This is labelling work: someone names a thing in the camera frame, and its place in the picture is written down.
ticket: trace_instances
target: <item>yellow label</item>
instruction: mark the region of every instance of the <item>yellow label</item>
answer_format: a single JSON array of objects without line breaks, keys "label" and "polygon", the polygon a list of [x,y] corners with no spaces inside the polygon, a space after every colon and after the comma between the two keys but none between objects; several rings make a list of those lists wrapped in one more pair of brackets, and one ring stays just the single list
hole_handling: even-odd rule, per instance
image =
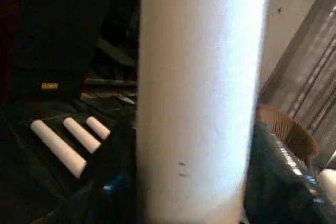
[{"label": "yellow label", "polygon": [[42,83],[42,89],[57,89],[58,83]]}]

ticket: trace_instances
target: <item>black cloth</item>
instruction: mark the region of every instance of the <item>black cloth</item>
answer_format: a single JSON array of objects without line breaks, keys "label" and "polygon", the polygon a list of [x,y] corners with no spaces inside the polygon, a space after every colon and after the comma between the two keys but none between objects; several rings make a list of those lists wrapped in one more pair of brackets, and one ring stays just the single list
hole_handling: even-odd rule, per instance
[{"label": "black cloth", "polygon": [[[131,108],[117,98],[3,106],[0,223],[133,223],[135,130],[130,122],[134,112],[135,106]],[[112,131],[107,140],[99,139],[85,126],[91,115]],[[94,154],[87,152],[62,125],[69,116],[102,143]],[[87,160],[80,179],[30,130],[35,119],[44,121]]]},{"label": "black cloth", "polygon": [[251,224],[332,224],[335,206],[313,175],[267,127],[254,127],[244,199]]}]

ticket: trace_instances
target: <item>white pipe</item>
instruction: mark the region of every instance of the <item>white pipe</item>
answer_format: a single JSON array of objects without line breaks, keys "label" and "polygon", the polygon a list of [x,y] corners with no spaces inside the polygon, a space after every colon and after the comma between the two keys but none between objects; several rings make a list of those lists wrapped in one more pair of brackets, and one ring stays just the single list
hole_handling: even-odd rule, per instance
[{"label": "white pipe", "polygon": [[63,121],[63,125],[91,154],[101,145],[97,139],[80,126],[73,118],[66,118]]},{"label": "white pipe", "polygon": [[145,222],[238,223],[267,0],[142,0]]},{"label": "white pipe", "polygon": [[55,154],[56,157],[79,178],[86,166],[86,161],[64,142],[54,131],[52,131],[41,120],[35,120],[30,125],[31,130],[42,140],[45,145]]},{"label": "white pipe", "polygon": [[101,122],[99,122],[94,116],[88,117],[86,123],[101,139],[107,139],[111,133],[111,131]]}]

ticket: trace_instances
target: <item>wicker basket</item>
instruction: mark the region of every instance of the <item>wicker basket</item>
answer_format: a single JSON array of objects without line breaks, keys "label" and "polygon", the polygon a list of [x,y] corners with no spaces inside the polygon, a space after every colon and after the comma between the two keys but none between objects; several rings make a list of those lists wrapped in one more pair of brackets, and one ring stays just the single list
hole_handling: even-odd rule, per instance
[{"label": "wicker basket", "polygon": [[299,159],[305,161],[307,157],[317,156],[318,145],[314,137],[292,118],[261,104],[257,105],[257,115]]}]

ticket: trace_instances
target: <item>white cylinder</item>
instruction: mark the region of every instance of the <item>white cylinder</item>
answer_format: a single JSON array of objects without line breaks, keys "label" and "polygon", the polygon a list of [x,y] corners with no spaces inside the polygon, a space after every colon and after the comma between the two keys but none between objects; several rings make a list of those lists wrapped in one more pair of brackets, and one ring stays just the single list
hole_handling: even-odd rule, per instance
[{"label": "white cylinder", "polygon": [[73,118],[66,118],[63,121],[63,125],[90,153],[95,152],[101,145],[97,139],[80,126]]},{"label": "white cylinder", "polygon": [[101,122],[99,122],[94,116],[88,117],[86,123],[101,139],[107,139],[111,133],[111,131]]},{"label": "white cylinder", "polygon": [[74,149],[64,142],[41,120],[35,120],[30,125],[30,128],[69,169],[69,171],[71,171],[76,178],[79,178],[86,166],[85,159],[75,152]]},{"label": "white cylinder", "polygon": [[145,223],[238,223],[267,0],[142,0]]},{"label": "white cylinder", "polygon": [[317,181],[321,188],[325,191],[328,199],[333,205],[336,205],[336,170],[323,170]]}]

